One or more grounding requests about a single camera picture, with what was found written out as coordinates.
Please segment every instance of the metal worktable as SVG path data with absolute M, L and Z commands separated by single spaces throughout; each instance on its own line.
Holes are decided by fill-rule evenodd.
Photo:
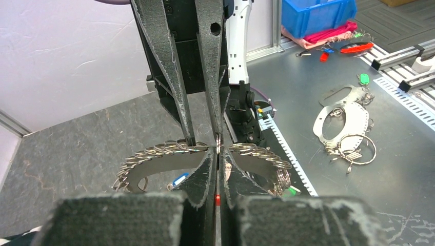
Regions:
M 375 126 L 368 134 L 378 157 L 364 167 L 329 163 L 312 126 L 330 88 L 356 85 L 357 73 L 380 75 L 357 57 L 295 57 L 292 48 L 248 65 L 253 86 L 272 98 L 276 123 L 317 193 L 364 199 L 378 213 L 391 245 L 435 243 L 435 132 L 375 83 L 367 107 Z M 191 95 L 198 140 L 213 142 L 203 95 Z M 85 115 L 23 138 L 0 192 L 0 236 L 40 226 L 59 198 L 112 192 L 115 174 L 134 151 L 182 137 L 155 93 Z M 165 190 L 174 173 L 150 179 Z
M 391 245 L 435 245 L 435 132 L 371 83 L 374 101 L 367 110 L 375 122 L 367 135 L 378 156 L 367 166 L 332 162 L 312 127 L 328 90 L 357 85 L 356 74 L 380 74 L 357 57 L 320 52 L 295 57 L 292 48 L 249 64 L 253 86 L 272 99 L 275 122 L 320 196 L 346 195 L 364 199 L 377 212 Z

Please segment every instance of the gray floor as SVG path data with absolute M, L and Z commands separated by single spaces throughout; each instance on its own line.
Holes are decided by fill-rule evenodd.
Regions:
M 213 143 L 204 94 L 190 95 L 189 101 L 196 139 Z M 182 138 L 156 93 L 24 137 L 0 192 L 0 237 L 42 225 L 60 198 L 113 192 L 126 157 Z M 155 174 L 147 190 L 164 191 L 184 172 Z
M 388 52 L 435 38 L 435 1 L 417 0 L 388 7 L 379 0 L 357 0 L 356 20 Z

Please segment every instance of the red key tag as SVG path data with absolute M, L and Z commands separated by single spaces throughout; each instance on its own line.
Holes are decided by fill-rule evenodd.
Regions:
M 323 54 L 320 56 L 320 61 L 323 62 L 323 63 L 325 63 L 325 62 L 328 60 L 328 58 L 329 58 L 329 53 L 323 53 Z

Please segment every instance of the wire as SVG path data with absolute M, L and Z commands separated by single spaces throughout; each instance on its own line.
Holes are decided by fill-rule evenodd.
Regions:
M 275 108 L 272 104 L 272 100 L 269 97 L 267 97 L 263 92 L 261 92 L 259 89 L 255 88 L 253 86 L 251 86 L 251 90 L 253 90 L 258 95 L 260 95 L 264 100 L 266 100 L 273 109 Z
M 130 4 L 130 0 L 95 0 L 95 1 L 103 3 L 103 4 L 112 4 L 112 5 Z

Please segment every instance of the green key tag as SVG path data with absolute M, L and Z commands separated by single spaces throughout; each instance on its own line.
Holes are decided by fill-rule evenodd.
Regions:
M 282 197 L 296 196 L 296 195 L 299 195 L 300 193 L 301 193 L 301 191 L 298 188 L 296 188 L 294 186 L 290 186 L 290 188 L 285 189 L 283 191 Z
M 368 74 L 362 73 L 360 75 L 360 84 L 363 86 L 367 86 L 370 83 L 370 78 L 368 77 Z

